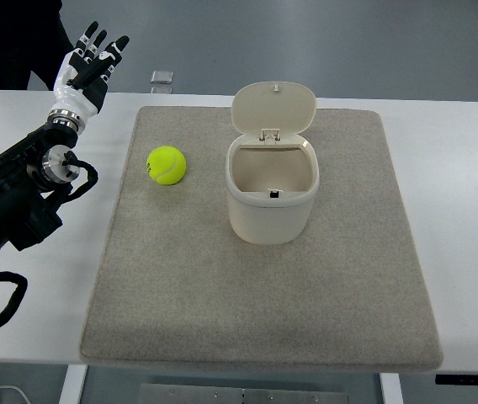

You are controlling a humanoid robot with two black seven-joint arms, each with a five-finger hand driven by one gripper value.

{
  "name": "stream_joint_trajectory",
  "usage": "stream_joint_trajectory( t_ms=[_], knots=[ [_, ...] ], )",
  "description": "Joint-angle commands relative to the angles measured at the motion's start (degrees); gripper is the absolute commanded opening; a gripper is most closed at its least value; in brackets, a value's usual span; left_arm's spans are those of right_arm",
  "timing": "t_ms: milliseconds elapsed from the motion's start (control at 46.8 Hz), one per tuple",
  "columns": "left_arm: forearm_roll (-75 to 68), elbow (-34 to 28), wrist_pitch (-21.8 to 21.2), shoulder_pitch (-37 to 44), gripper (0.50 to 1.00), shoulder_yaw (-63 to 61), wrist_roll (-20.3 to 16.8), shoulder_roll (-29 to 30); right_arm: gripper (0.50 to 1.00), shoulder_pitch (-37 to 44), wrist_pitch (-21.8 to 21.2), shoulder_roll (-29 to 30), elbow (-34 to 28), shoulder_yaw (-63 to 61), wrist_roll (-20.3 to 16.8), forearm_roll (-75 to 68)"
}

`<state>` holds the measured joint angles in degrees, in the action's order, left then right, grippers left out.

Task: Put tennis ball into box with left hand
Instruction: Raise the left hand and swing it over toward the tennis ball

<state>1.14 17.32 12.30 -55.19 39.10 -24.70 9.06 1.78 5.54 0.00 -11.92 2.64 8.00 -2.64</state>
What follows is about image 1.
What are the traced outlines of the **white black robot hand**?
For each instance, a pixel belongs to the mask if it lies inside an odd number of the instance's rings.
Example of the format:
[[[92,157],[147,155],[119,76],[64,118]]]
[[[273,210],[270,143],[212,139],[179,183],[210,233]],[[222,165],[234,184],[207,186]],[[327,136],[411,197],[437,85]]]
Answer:
[[[67,110],[87,121],[100,112],[109,88],[109,79],[122,61],[129,44],[127,35],[102,46],[107,32],[92,22],[67,53],[56,77],[53,109]]]

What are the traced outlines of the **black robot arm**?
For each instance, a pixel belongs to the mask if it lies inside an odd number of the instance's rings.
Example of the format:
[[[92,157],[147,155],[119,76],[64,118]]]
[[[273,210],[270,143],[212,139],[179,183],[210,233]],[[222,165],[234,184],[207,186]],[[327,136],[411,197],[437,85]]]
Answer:
[[[59,208],[89,191],[97,171],[73,152],[85,121],[53,109],[44,125],[0,154],[0,250],[43,242],[62,225]]]

